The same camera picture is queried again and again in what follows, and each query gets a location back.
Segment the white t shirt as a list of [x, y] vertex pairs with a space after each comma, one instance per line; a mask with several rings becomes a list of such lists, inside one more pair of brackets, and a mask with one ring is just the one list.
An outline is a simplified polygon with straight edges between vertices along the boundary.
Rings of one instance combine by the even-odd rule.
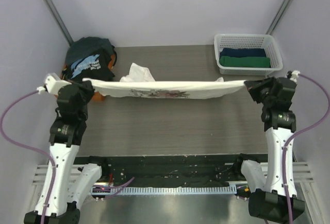
[[120, 81], [90, 81], [96, 92], [103, 96], [159, 98], [159, 99], [210, 99], [232, 94], [244, 87], [244, 80], [224, 81], [156, 81], [147, 67], [131, 64], [129, 74]]

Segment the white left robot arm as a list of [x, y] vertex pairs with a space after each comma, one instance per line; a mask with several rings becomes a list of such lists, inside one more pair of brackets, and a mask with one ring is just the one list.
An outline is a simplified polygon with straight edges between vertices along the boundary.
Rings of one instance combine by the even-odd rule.
[[87, 105], [94, 95], [90, 81], [70, 83], [57, 92], [56, 118], [50, 127], [50, 159], [43, 189], [35, 209], [24, 223], [78, 223], [80, 209], [93, 184], [105, 182], [110, 170], [101, 158], [83, 166], [69, 185], [72, 166], [87, 128]]

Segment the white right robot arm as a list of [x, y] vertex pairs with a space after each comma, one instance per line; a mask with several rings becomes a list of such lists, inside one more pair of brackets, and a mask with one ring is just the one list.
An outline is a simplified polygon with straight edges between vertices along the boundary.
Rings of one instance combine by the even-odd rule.
[[297, 83], [285, 77], [245, 81], [253, 101], [262, 104], [261, 120], [268, 146], [267, 174], [261, 164], [243, 159], [233, 167], [238, 180], [250, 188], [249, 214], [275, 223], [292, 223], [305, 211], [293, 178], [293, 141], [296, 117], [290, 110]]

